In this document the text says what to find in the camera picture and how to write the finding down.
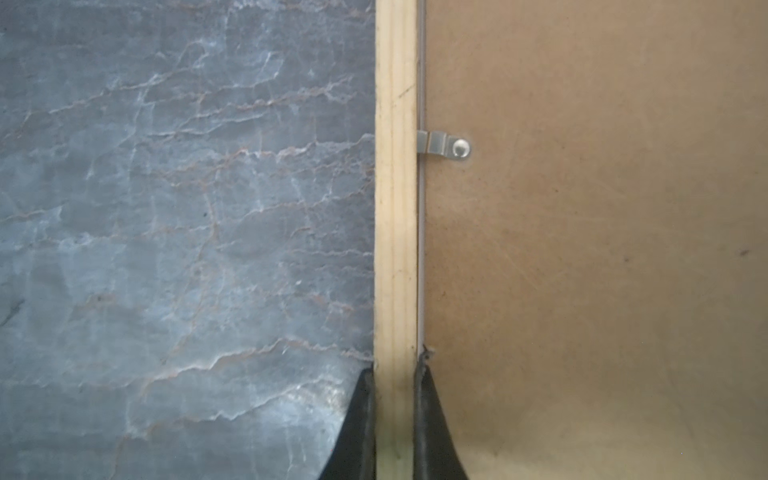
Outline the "brown frame backing board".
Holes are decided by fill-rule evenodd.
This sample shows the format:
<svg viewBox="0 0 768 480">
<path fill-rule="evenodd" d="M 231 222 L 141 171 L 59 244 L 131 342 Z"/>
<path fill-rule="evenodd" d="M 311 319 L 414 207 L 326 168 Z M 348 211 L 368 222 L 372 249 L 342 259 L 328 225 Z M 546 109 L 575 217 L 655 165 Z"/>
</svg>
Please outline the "brown frame backing board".
<svg viewBox="0 0 768 480">
<path fill-rule="evenodd" d="M 426 342 L 473 479 L 767 475 L 767 5 L 431 1 Z"/>
</svg>

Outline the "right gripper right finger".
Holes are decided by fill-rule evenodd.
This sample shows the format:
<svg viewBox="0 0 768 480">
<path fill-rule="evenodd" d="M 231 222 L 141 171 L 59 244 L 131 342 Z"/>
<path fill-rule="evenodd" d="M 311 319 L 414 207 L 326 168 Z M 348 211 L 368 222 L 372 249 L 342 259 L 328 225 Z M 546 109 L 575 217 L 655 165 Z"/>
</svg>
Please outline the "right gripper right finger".
<svg viewBox="0 0 768 480">
<path fill-rule="evenodd" d="M 414 374 L 414 480 L 468 480 L 426 359 Z"/>
</svg>

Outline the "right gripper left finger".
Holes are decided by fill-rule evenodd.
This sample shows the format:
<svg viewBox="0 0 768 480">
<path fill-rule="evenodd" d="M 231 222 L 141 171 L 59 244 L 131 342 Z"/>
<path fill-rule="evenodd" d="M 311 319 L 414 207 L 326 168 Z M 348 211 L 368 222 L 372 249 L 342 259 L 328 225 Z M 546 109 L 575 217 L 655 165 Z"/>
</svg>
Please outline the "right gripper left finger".
<svg viewBox="0 0 768 480">
<path fill-rule="evenodd" d="M 319 480 L 374 480 L 375 426 L 374 371 L 368 367 L 358 377 L 338 438 Z"/>
</svg>

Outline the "wooden picture frame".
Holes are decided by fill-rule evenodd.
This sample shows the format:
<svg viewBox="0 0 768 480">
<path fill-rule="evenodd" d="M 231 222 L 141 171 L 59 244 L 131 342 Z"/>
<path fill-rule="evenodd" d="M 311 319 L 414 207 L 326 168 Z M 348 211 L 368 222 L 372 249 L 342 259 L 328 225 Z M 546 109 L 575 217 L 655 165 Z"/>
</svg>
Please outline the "wooden picture frame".
<svg viewBox="0 0 768 480">
<path fill-rule="evenodd" d="M 375 15 L 374 363 L 377 476 L 413 475 L 418 356 L 418 33 L 415 1 Z"/>
</svg>

